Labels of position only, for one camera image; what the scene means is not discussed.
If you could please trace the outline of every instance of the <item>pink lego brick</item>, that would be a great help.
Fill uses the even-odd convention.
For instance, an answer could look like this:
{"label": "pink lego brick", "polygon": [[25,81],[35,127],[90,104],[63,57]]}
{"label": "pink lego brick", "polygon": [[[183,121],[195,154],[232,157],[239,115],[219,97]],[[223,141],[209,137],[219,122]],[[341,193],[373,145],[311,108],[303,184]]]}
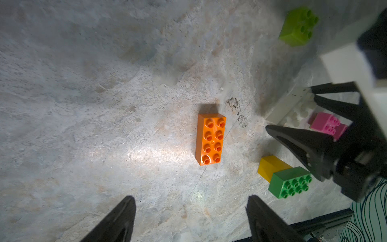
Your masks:
{"label": "pink lego brick", "polygon": [[339,126],[336,127],[336,133],[333,134],[334,140],[338,140],[340,136],[348,129],[348,126],[345,124],[340,124]]}
{"label": "pink lego brick", "polygon": [[336,133],[336,126],[340,124],[340,120],[332,114],[321,112],[317,114],[310,128],[325,134],[334,135]]}

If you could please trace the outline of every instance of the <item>lime green lego brick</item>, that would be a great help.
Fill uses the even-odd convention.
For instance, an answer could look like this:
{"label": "lime green lego brick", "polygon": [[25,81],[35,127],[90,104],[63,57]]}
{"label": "lime green lego brick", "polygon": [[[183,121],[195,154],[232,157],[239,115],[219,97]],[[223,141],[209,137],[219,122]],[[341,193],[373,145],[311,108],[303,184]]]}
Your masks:
{"label": "lime green lego brick", "polygon": [[312,175],[302,167],[294,167],[273,173],[269,191],[278,199],[294,196],[309,189]]}
{"label": "lime green lego brick", "polygon": [[305,45],[313,35],[313,27],[319,18],[308,8],[294,9],[286,16],[279,39],[290,46]]}

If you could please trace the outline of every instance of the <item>yellow lego brick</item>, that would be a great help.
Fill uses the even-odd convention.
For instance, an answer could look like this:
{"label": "yellow lego brick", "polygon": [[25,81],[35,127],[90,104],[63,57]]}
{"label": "yellow lego brick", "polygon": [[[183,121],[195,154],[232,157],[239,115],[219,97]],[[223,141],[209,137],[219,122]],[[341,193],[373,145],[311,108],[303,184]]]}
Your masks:
{"label": "yellow lego brick", "polygon": [[279,172],[290,168],[292,167],[272,155],[261,158],[258,174],[270,182],[274,172]]}

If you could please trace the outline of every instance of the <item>patterned fabric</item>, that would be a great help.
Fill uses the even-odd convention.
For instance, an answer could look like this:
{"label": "patterned fabric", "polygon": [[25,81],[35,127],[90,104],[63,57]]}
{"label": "patterned fabric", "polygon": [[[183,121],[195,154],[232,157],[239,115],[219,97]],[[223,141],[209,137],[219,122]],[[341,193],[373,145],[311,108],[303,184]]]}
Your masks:
{"label": "patterned fabric", "polygon": [[340,234],[341,242],[387,241],[387,180],[376,183],[360,203],[353,202],[355,212],[351,221]]}

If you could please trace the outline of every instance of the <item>orange lego brick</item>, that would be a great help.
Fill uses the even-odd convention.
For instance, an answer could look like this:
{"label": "orange lego brick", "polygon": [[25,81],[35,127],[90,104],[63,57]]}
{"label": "orange lego brick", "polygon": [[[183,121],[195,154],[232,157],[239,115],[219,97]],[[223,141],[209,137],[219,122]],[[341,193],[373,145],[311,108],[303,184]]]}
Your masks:
{"label": "orange lego brick", "polygon": [[195,158],[199,165],[220,162],[225,126],[226,117],[219,113],[198,115]]}

